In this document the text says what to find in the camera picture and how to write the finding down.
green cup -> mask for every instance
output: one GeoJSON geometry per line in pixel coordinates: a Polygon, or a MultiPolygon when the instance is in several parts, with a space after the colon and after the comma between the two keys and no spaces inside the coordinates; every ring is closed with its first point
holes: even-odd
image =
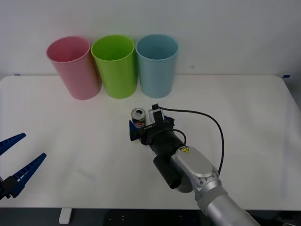
{"type": "Polygon", "coordinates": [[[134,49],[134,42],[122,35],[105,36],[92,45],[104,88],[113,98],[129,97],[136,90],[134,49]]]}

warning sticker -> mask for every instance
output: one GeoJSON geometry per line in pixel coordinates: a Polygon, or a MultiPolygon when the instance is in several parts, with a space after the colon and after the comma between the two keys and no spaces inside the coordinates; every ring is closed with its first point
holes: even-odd
{"type": "Polygon", "coordinates": [[[182,147],[182,148],[180,148],[180,150],[182,152],[185,152],[185,153],[189,154],[189,148],[188,147],[182,147]]]}

black cable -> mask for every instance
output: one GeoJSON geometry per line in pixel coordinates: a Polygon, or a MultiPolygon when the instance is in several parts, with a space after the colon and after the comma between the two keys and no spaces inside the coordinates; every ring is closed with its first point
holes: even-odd
{"type": "Polygon", "coordinates": [[[187,112],[187,113],[201,114],[201,115],[203,115],[203,116],[206,116],[206,117],[212,119],[212,120],[216,123],[218,129],[220,130],[221,137],[222,137],[222,158],[221,158],[220,166],[219,166],[219,168],[218,168],[218,173],[220,174],[220,173],[221,173],[221,169],[222,169],[222,164],[223,164],[223,162],[224,162],[224,149],[225,149],[224,146],[225,146],[225,144],[224,144],[224,135],[223,135],[223,133],[222,133],[221,126],[218,124],[217,120],[215,120],[215,119],[214,119],[212,116],[210,116],[209,114],[205,114],[205,113],[202,113],[202,112],[191,111],[191,110],[170,109],[170,108],[164,108],[164,107],[160,107],[160,106],[158,106],[158,108],[160,108],[160,109],[162,109],[162,110],[164,110],[164,111],[170,111],[170,112],[187,112]]]}
{"type": "Polygon", "coordinates": [[[149,141],[150,141],[151,139],[153,139],[153,138],[154,138],[156,135],[158,135],[159,133],[163,133],[163,132],[166,132],[166,131],[176,131],[176,132],[181,133],[181,134],[183,135],[183,137],[184,137],[184,144],[186,145],[186,135],[185,135],[182,131],[180,131],[180,130],[178,130],[178,129],[163,129],[163,130],[160,130],[160,131],[158,131],[158,132],[155,132],[155,133],[153,133],[151,136],[149,136],[149,138],[147,139],[146,143],[147,143],[148,145],[151,145],[151,144],[149,143],[149,141]]]}

can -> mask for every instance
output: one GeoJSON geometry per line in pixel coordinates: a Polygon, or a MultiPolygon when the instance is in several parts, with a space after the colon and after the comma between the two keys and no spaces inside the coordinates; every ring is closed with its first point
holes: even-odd
{"type": "Polygon", "coordinates": [[[136,128],[145,126],[145,111],[142,108],[132,110],[132,121],[136,128]]]}

plastic cup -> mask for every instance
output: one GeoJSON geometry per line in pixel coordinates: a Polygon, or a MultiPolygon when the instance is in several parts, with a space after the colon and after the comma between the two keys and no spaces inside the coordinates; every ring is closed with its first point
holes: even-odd
{"type": "Polygon", "coordinates": [[[152,34],[136,43],[142,92],[151,98],[167,96],[172,89],[177,42],[167,35],[152,34]]]}
{"type": "Polygon", "coordinates": [[[46,54],[72,97],[86,100],[98,94],[101,81],[87,39],[80,36],[58,39],[48,47],[46,54]]]}
{"type": "Polygon", "coordinates": [[[133,41],[122,35],[105,36],[92,45],[103,85],[113,98],[129,97],[136,90],[134,49],[133,41]]]}

